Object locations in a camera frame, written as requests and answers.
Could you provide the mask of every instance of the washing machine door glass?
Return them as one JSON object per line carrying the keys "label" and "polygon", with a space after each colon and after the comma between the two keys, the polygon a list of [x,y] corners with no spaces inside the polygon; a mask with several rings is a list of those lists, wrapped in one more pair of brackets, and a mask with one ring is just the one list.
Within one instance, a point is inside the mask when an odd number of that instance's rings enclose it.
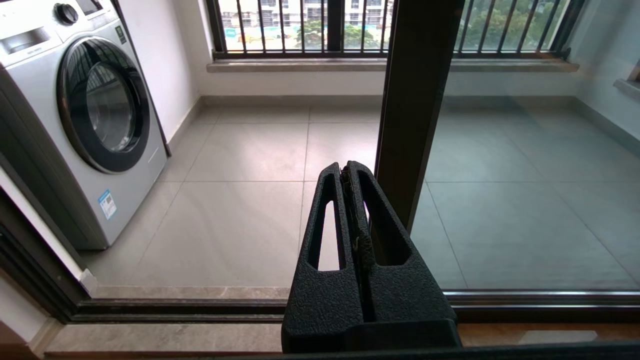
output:
{"label": "washing machine door glass", "polygon": [[86,37],[69,47],[58,74],[58,108],[69,142],[94,168],[124,172],[142,157],[147,92],[135,64],[109,40]]}

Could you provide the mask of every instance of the gray floor tile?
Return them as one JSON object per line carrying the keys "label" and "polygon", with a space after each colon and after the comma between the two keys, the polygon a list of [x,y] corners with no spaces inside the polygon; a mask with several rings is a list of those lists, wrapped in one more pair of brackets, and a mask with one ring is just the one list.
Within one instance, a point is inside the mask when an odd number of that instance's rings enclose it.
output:
{"label": "gray floor tile", "polygon": [[312,106],[309,121],[324,123],[373,122],[379,124],[380,114],[381,108],[379,106]]}
{"label": "gray floor tile", "polygon": [[167,160],[158,181],[183,181],[212,128],[211,124],[189,125],[173,156]]}
{"label": "gray floor tile", "polygon": [[463,120],[444,120],[437,125],[427,181],[542,180],[498,124]]}
{"label": "gray floor tile", "polygon": [[292,107],[251,107],[221,108],[220,124],[281,124],[309,122],[309,108],[306,106]]}
{"label": "gray floor tile", "polygon": [[205,106],[200,113],[193,119],[194,124],[215,124],[220,117],[220,108],[213,106]]}
{"label": "gray floor tile", "polygon": [[216,124],[187,181],[302,181],[308,124]]}
{"label": "gray floor tile", "polygon": [[442,289],[467,288],[426,185],[420,192],[411,240]]}
{"label": "gray floor tile", "polygon": [[635,289],[545,183],[430,183],[472,289]]}
{"label": "gray floor tile", "polygon": [[[311,203],[314,200],[316,191],[315,181],[305,181],[303,200],[302,200],[302,217],[300,220],[300,245],[302,245],[302,237],[305,235],[307,228],[307,220],[309,219],[309,211],[311,211]],[[320,246],[320,259],[318,261],[318,270],[338,270],[340,263],[338,262],[338,240],[335,232],[335,218],[333,214],[333,202],[330,202],[324,212],[324,227],[322,233],[322,244]]]}
{"label": "gray floor tile", "polygon": [[554,186],[640,284],[640,183],[561,183]]}
{"label": "gray floor tile", "polygon": [[538,119],[508,134],[549,181],[640,180],[640,160],[579,117]]}
{"label": "gray floor tile", "polygon": [[306,181],[317,181],[334,162],[340,167],[358,161],[374,170],[379,124],[309,124]]}
{"label": "gray floor tile", "polygon": [[100,252],[82,252],[100,285],[128,285],[129,278],[160,226],[181,183],[155,183],[113,245]]}
{"label": "gray floor tile", "polygon": [[290,286],[302,182],[184,183],[131,277],[145,286]]}

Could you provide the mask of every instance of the washing machine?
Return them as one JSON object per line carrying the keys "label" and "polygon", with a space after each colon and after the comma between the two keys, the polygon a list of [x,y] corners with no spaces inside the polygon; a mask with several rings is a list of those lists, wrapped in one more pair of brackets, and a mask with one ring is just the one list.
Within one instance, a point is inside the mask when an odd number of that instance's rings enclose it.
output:
{"label": "washing machine", "polygon": [[0,136],[75,249],[116,241],[166,153],[109,0],[0,2]]}

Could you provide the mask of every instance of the window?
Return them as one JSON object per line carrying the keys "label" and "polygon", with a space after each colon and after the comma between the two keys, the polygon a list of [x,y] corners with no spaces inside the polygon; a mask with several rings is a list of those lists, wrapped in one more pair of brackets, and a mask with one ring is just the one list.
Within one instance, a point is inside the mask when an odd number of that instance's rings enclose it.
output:
{"label": "window", "polygon": [[[210,13],[212,23],[220,24],[221,26],[217,25],[220,28],[240,26],[237,13],[233,11],[240,4],[243,11],[242,25],[250,34],[250,41],[260,44],[260,49],[251,48],[252,51],[243,53],[229,50],[235,49],[239,42],[246,43],[246,39],[236,38],[234,45],[228,47],[226,44],[227,41],[232,41],[231,38],[226,37],[224,31],[217,34],[214,30],[215,48],[221,49],[213,54],[214,58],[344,57],[344,54],[339,54],[344,50],[362,50],[350,51],[349,57],[353,58],[386,58],[388,55],[391,14],[395,0],[349,0],[331,2],[331,5],[327,0],[303,0],[301,20],[297,7],[300,3],[297,0],[293,3],[291,0],[259,0],[259,3],[255,0],[211,1],[217,3],[218,8],[223,11],[218,15],[219,19],[214,19],[216,12]],[[329,11],[335,3],[342,4],[345,8],[341,9],[341,12]],[[257,4],[262,5],[263,26],[286,26],[287,41],[271,45],[269,41],[254,41],[256,37],[260,40],[261,36],[271,38],[272,33],[278,32],[275,29],[260,30]],[[324,4],[323,19],[321,4]],[[567,59],[566,44],[583,4],[584,0],[467,0],[460,14],[454,57]],[[280,12],[276,9],[281,6],[282,9],[290,9],[290,5],[294,7],[292,17],[283,13],[281,19]],[[275,10],[277,16],[268,10]],[[340,13],[344,14],[339,15],[344,16],[343,21],[329,19],[330,16]],[[321,21],[324,22],[323,31],[320,31]],[[346,29],[348,31],[339,29],[342,23],[345,27],[350,27]],[[329,34],[342,34],[342,38]],[[326,46],[316,47],[315,44],[320,44],[323,37]]]}

